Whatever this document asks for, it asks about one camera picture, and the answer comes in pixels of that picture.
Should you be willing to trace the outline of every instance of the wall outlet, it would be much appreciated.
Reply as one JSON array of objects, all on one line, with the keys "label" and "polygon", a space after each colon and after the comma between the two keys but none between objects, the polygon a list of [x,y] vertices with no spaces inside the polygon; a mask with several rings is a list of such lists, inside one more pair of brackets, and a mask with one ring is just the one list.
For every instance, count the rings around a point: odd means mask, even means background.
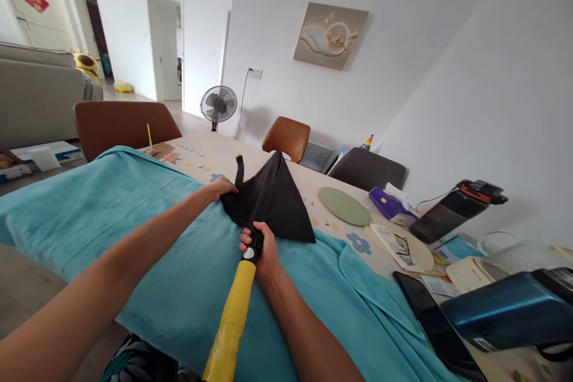
[{"label": "wall outlet", "polygon": [[255,78],[255,79],[260,79],[262,74],[263,74],[263,71],[261,69],[255,69],[255,68],[251,67],[251,70],[249,70],[248,76]]}]

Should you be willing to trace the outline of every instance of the forearm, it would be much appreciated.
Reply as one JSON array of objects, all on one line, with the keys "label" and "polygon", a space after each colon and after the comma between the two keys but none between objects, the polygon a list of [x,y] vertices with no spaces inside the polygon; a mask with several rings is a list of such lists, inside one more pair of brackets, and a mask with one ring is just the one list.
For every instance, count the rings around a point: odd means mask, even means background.
[{"label": "forearm", "polygon": [[134,288],[212,201],[207,187],[135,229],[0,342],[7,380],[69,379]]},{"label": "forearm", "polygon": [[363,381],[348,353],[304,302],[283,269],[259,283],[279,321],[301,381]]}]

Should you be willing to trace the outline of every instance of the green round placemat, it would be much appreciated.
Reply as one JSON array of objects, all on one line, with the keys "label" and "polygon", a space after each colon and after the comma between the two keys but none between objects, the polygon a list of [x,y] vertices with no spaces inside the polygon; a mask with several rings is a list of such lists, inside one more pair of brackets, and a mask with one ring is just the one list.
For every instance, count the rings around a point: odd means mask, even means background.
[{"label": "green round placemat", "polygon": [[318,190],[321,203],[334,216],[355,226],[365,226],[372,221],[372,215],[354,197],[336,188],[324,187]]}]

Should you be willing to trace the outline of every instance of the orange chair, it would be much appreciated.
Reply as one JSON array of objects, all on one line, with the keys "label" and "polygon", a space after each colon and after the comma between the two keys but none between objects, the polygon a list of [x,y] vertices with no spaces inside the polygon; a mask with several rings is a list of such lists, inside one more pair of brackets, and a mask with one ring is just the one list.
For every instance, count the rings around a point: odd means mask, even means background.
[{"label": "orange chair", "polygon": [[149,146],[147,124],[154,143],[182,137],[164,104],[150,101],[80,101],[73,107],[79,141],[90,162],[116,145]]},{"label": "orange chair", "polygon": [[264,138],[263,151],[281,150],[298,164],[304,157],[309,136],[308,125],[279,116]]}]

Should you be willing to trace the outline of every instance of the black phone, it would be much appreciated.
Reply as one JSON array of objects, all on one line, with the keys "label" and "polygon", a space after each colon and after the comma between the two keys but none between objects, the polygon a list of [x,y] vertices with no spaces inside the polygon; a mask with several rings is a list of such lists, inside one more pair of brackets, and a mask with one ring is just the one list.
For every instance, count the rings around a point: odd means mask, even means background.
[{"label": "black phone", "polygon": [[394,272],[393,275],[444,365],[469,380],[488,382],[426,286],[403,273]]}]

